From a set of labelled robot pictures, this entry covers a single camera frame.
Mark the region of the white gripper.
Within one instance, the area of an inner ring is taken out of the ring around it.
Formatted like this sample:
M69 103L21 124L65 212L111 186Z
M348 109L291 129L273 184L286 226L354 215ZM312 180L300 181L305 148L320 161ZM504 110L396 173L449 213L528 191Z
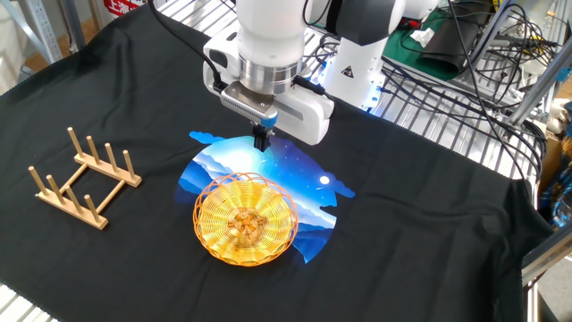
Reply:
M213 62L203 65L206 88L223 106L253 124L254 147L264 152L277 128L308 145L319 143L328 131L334 103L324 94L307 89L299 77L302 62L266 67L239 52L239 26L231 25L203 47Z

